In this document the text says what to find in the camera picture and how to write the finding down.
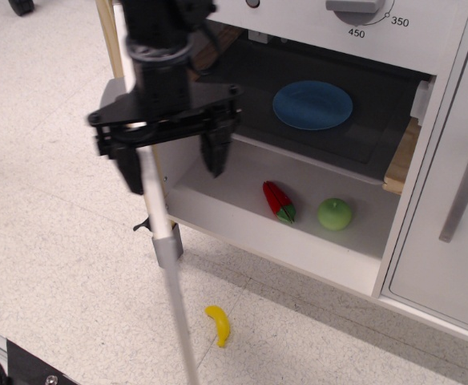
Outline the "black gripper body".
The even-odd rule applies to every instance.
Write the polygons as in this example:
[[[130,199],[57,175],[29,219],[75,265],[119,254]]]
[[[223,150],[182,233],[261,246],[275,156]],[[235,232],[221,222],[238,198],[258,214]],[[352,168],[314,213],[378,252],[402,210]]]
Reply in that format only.
[[[132,90],[88,116],[98,151],[102,144],[106,150],[118,143],[141,148],[200,137],[215,128],[235,131],[240,120],[236,104],[242,93],[238,85],[191,81],[188,58],[133,59],[132,64]]]

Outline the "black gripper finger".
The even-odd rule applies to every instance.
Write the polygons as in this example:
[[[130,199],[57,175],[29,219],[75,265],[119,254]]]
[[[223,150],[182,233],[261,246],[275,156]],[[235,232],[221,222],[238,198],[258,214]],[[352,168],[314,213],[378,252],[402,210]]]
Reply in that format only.
[[[115,147],[115,162],[130,191],[143,195],[143,182],[139,156],[135,148]]]
[[[215,128],[200,135],[200,151],[207,170],[218,177],[224,172],[231,143],[229,128]]]

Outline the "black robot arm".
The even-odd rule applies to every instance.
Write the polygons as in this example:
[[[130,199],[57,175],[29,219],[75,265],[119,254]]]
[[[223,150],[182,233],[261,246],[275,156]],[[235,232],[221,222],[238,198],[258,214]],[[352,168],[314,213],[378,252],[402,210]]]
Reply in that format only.
[[[212,1],[123,1],[126,48],[135,86],[113,103],[91,113],[100,155],[114,160],[129,189],[143,194],[137,148],[199,136],[208,171],[225,168],[231,135],[240,122],[235,84],[196,83],[188,72],[192,33],[201,30],[217,47],[206,26],[216,11]]]

